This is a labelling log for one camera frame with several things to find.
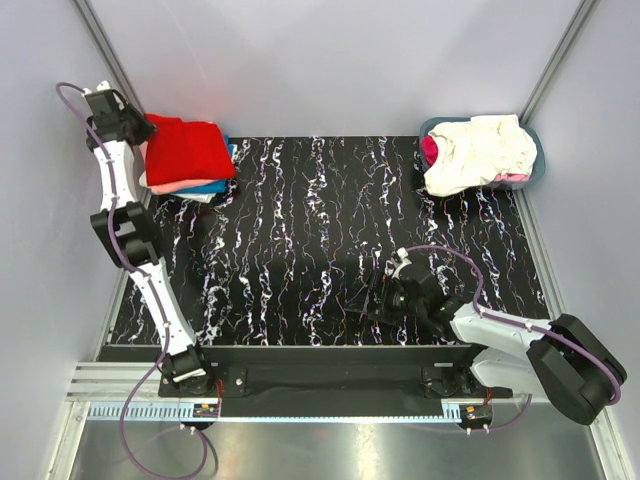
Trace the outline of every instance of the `pink cloth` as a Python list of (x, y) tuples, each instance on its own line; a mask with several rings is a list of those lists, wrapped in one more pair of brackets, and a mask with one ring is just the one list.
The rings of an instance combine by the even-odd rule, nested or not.
[(527, 180), (529, 180), (529, 175), (521, 173), (501, 173), (493, 179), (494, 182), (526, 182)]
[(422, 150), (424, 156), (427, 157), (427, 163), (432, 166), (438, 159), (438, 145), (431, 135), (427, 135), (422, 140)]
[(199, 187), (201, 185), (209, 185), (209, 180), (182, 180), (180, 182), (163, 183), (162, 185), (151, 185), (149, 188), (156, 195), (162, 195), (163, 193), (173, 193), (183, 188)]

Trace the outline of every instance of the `silver floor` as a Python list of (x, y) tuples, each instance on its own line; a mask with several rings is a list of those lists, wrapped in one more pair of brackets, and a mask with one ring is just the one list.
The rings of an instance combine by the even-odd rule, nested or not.
[[(496, 424), (515, 413), (513, 405), (495, 408)], [(136, 457), (156, 473), (185, 475), (201, 459), (196, 438), (176, 431), (149, 442), (170, 426), (129, 423), (127, 439)], [(217, 479), (605, 478), (589, 430), (549, 405), (533, 405), (519, 425), (489, 435), (467, 437), (433, 429), (455, 430), (442, 425), (219, 423), (206, 434), (217, 451)], [(124, 457), (117, 423), (88, 421), (71, 478), (148, 478)], [(212, 478), (214, 472), (216, 462), (209, 455), (196, 478)]]

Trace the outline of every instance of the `red folded shirt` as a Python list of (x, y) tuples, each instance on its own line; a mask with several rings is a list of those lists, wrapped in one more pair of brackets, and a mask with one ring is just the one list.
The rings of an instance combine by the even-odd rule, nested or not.
[(158, 127), (149, 139), (145, 168), (149, 186), (184, 180), (227, 180), (235, 170), (217, 125), (145, 114)]

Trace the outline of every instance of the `blue folded cloth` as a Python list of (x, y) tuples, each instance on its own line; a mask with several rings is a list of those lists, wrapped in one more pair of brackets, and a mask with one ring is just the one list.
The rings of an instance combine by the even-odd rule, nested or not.
[[(224, 136), (224, 143), (227, 144), (227, 148), (229, 149), (229, 155), (231, 156), (231, 158), (233, 158), (234, 145), (229, 145), (229, 137), (226, 135)], [(227, 190), (227, 181), (216, 180), (215, 182), (207, 183), (206, 185), (183, 188), (182, 190), (177, 190), (173, 193), (209, 194), (209, 193), (224, 193), (226, 190)]]
[(217, 180), (197, 187), (183, 188), (173, 193), (223, 193), (227, 189), (226, 180)]

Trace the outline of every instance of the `stack of folded clothes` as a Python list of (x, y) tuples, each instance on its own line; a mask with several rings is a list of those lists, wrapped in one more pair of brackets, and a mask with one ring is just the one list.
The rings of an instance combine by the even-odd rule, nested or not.
[(156, 195), (170, 193), (208, 203), (235, 177), (234, 145), (217, 125), (146, 114), (158, 131), (149, 139), (140, 185)]

